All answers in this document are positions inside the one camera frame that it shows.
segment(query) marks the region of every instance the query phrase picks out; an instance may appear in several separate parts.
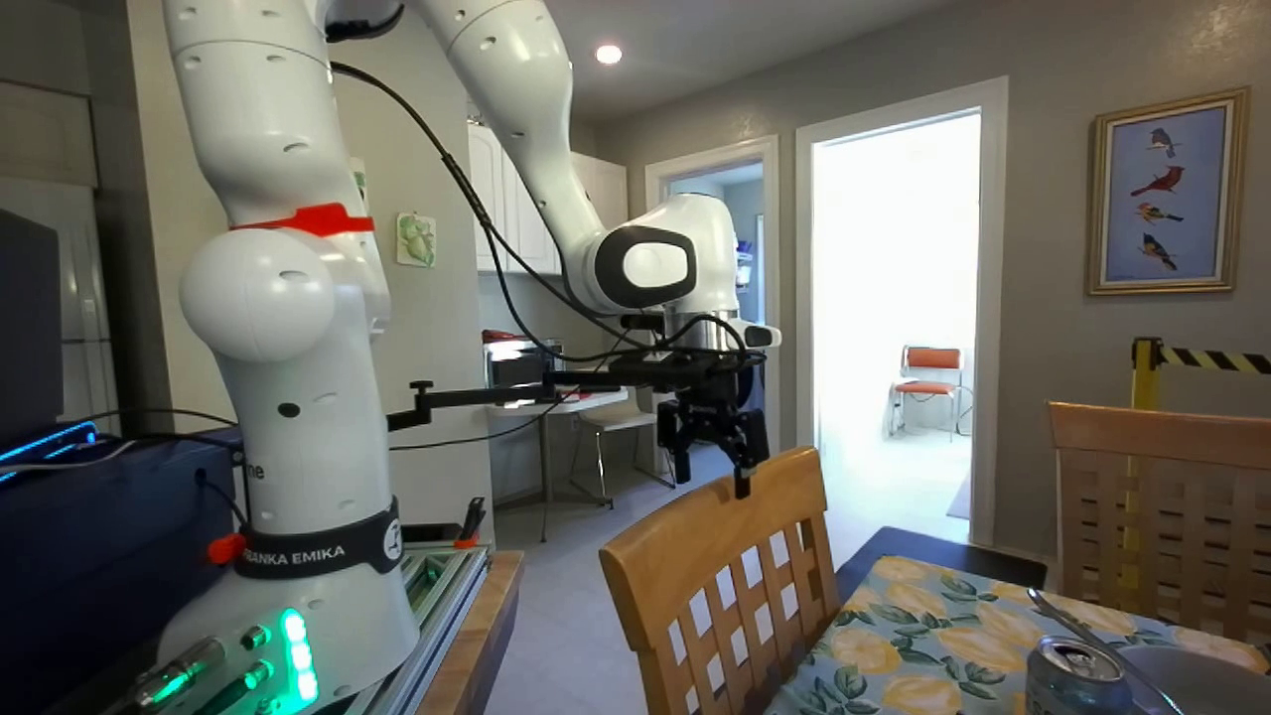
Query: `cable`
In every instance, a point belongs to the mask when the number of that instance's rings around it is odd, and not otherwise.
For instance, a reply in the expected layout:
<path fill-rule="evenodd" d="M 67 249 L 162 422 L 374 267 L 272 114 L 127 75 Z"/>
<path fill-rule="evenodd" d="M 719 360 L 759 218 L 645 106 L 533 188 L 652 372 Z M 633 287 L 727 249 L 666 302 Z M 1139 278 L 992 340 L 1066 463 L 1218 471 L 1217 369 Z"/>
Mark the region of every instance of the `cable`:
<path fill-rule="evenodd" d="M 225 449 L 235 463 L 241 463 L 241 446 L 237 440 L 219 440 L 219 438 L 207 438 L 207 432 L 139 432 L 135 440 L 146 440 L 146 446 L 172 446 L 172 440 L 215 446 L 215 449 Z"/>
<path fill-rule="evenodd" d="M 593 358 L 568 358 L 568 354 L 562 354 L 556 346 L 547 346 L 543 336 L 537 336 L 537 335 L 530 330 L 530 320 L 522 318 L 522 309 L 515 309 L 515 302 L 513 302 L 499 249 L 513 254 L 513 264 L 526 267 L 526 274 L 530 274 L 542 289 L 547 289 L 562 306 L 575 309 L 575 315 L 579 315 L 586 320 L 593 320 L 597 330 L 603 330 L 603 335 L 613 335 L 613 336 L 625 336 L 628 346 L 638 346 L 638 340 L 628 336 L 625 330 L 600 320 L 600 315 L 587 309 L 575 294 L 556 289 L 542 271 L 533 271 L 533 267 L 515 254 L 515 245 L 493 226 L 493 218 L 490 218 L 478 188 L 470 184 L 466 168 L 445 150 L 445 144 L 441 144 L 437 132 L 429 128 L 429 118 L 420 118 L 407 97 L 398 97 L 387 78 L 378 78 L 378 75 L 371 75 L 371 73 L 363 73 L 363 66 L 355 66 L 355 64 L 330 64 L 330 66 L 343 73 L 343 75 L 355 75 L 355 78 L 363 78 L 363 85 L 371 85 L 371 89 L 378 89 L 378 90 L 387 90 L 387 97 L 429 136 L 435 150 L 441 156 L 441 168 L 448 172 L 448 179 L 457 184 L 457 191 L 466 196 L 466 203 L 473 208 L 473 215 L 478 215 L 478 222 L 480 222 L 480 232 L 486 232 L 490 257 L 493 257 L 493 267 L 497 267 L 497 281 L 499 281 L 505 306 L 510 306 L 510 315 L 513 315 L 515 330 L 522 330 L 537 350 L 556 354 L 556 358 L 564 358 L 564 360 L 593 360 Z"/>
<path fill-rule="evenodd" d="M 176 417 L 200 417 L 200 422 L 215 422 L 215 426 L 237 429 L 237 422 L 219 417 L 219 413 L 203 413 L 203 409 L 102 409 L 102 413 L 88 413 L 88 417 L 74 417 L 74 422 L 109 422 L 109 417 L 125 417 L 125 413 L 176 413 Z"/>
<path fill-rule="evenodd" d="M 235 519 L 245 524 L 245 514 L 237 508 L 237 502 L 235 502 L 223 485 L 207 479 L 207 471 L 200 471 L 200 490 L 207 490 L 207 494 L 215 494 L 219 502 L 225 502 L 225 508 L 235 514 Z"/>
<path fill-rule="evenodd" d="M 695 330 L 695 324 L 705 324 L 705 320 L 725 324 L 725 335 L 739 346 L 739 354 L 744 354 L 744 358 L 752 354 L 746 340 L 744 340 L 744 335 L 739 335 L 730 320 L 717 318 L 717 315 L 695 315 L 693 320 L 682 320 L 682 324 L 666 336 L 666 346 L 677 346 L 689 330 Z"/>

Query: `ceiling light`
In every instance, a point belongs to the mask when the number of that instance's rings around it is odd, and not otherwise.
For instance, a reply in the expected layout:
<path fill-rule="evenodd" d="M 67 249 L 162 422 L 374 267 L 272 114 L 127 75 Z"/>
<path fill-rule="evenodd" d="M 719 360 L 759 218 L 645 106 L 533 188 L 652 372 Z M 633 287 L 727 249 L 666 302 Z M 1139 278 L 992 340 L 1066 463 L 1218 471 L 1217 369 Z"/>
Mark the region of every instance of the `ceiling light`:
<path fill-rule="evenodd" d="M 621 42 L 597 42 L 597 64 L 613 66 L 625 58 L 625 48 Z"/>

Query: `table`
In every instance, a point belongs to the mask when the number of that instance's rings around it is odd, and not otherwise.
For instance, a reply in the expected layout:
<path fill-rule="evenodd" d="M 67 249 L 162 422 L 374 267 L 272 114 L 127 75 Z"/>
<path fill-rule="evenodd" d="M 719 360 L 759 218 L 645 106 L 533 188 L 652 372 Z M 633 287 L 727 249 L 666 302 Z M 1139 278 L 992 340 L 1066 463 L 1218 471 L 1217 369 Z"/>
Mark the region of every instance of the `table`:
<path fill-rule="evenodd" d="M 522 572 L 522 553 L 493 557 L 490 575 L 425 691 L 420 715 L 486 712 L 513 638 Z"/>
<path fill-rule="evenodd" d="M 834 572 L 840 592 L 844 596 L 854 592 L 882 557 L 909 557 L 909 560 L 944 564 L 959 572 L 977 572 L 991 579 L 1046 587 L 1046 564 L 1036 564 L 1036 560 L 977 550 L 977 546 L 938 539 L 926 534 L 905 534 L 905 530 L 885 524 Z"/>
<path fill-rule="evenodd" d="M 1066 596 L 1050 600 L 1118 646 L 1177 644 L 1269 673 L 1250 644 Z M 1026 712 L 1026 661 L 1042 636 L 1069 632 L 1036 617 L 1020 585 L 885 557 L 768 712 Z"/>

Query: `white cabinet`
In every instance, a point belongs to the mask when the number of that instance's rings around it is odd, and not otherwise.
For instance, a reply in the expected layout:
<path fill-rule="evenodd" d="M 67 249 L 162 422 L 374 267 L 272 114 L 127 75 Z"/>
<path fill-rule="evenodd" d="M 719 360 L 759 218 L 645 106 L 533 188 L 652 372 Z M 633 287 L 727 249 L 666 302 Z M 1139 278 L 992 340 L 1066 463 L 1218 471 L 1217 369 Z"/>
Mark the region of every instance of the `white cabinet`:
<path fill-rule="evenodd" d="M 574 156 L 579 172 L 586 196 L 593 197 L 603 226 L 621 226 L 633 218 L 628 212 L 628 168 L 603 164 L 597 156 Z"/>
<path fill-rule="evenodd" d="M 628 172 L 593 156 L 574 156 L 586 196 L 597 203 L 603 226 L 628 218 Z M 533 208 L 513 160 L 499 140 L 486 124 L 470 124 L 470 179 L 493 218 L 493 226 L 510 237 L 510 245 L 542 274 L 562 274 L 556 244 Z M 493 271 L 490 244 L 480 222 L 473 218 L 478 237 L 478 271 Z M 499 254 L 510 274 L 526 274 L 522 264 Z"/>

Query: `white wall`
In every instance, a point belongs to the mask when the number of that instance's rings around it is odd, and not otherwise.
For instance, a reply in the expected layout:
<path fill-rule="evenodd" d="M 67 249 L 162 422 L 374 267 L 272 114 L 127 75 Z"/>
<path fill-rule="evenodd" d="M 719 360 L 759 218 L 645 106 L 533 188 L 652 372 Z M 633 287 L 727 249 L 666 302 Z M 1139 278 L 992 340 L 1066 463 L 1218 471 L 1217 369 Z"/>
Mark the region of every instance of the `white wall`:
<path fill-rule="evenodd" d="M 191 335 L 179 309 L 179 278 L 194 245 L 223 232 L 223 212 L 200 175 L 179 85 L 162 38 L 162 4 L 131 0 L 131 56 L 139 78 L 139 124 L 143 124 L 143 172 L 155 232 L 155 274 L 162 315 L 162 354 L 172 369 L 172 401 L 179 409 L 229 413 L 223 379 L 212 350 Z M 417 12 L 407 12 L 403 27 L 374 42 L 343 42 L 335 50 L 398 89 L 453 156 L 466 160 L 466 110 L 470 97 L 448 73 L 437 38 Z M 395 324 L 374 346 L 378 383 L 387 409 L 411 409 L 411 383 L 437 383 L 437 389 L 470 389 L 486 383 L 478 340 L 478 254 L 473 218 L 461 196 L 441 175 L 441 164 L 425 136 L 371 89 L 337 78 L 343 124 L 351 150 L 364 164 L 371 208 L 382 226 L 382 254 L 395 289 Z M 395 212 L 425 212 L 437 218 L 437 267 L 412 271 L 395 264 Z M 486 438 L 480 409 L 441 409 L 435 426 L 411 429 L 398 440 L 448 440 Z M 425 454 L 398 454 L 395 478 L 407 519 L 461 519 L 470 497 L 490 497 L 490 449 L 453 446 Z"/>
<path fill-rule="evenodd" d="M 1128 401 L 1128 346 L 1164 335 L 1181 346 L 1269 350 L 1271 302 L 1271 4 L 1269 0 L 959 0 L 840 42 L 829 50 L 746 75 L 730 89 L 597 128 L 607 160 L 645 172 L 670 156 L 779 136 L 915 97 L 1009 75 L 1005 278 L 1003 278 L 1003 397 L 999 519 L 1003 550 L 1054 553 L 1054 449 L 1046 401 Z M 1240 289 L 1218 299 L 1083 299 L 1089 132 L 1093 114 L 1217 89 L 1250 89 L 1249 203 L 1240 215 Z M 795 164 L 781 168 L 781 208 L 795 208 Z M 797 278 L 781 271 L 781 306 Z M 781 372 L 795 422 L 795 372 Z M 1172 372 L 1169 404 L 1269 413 L 1271 389 L 1250 379 Z"/>

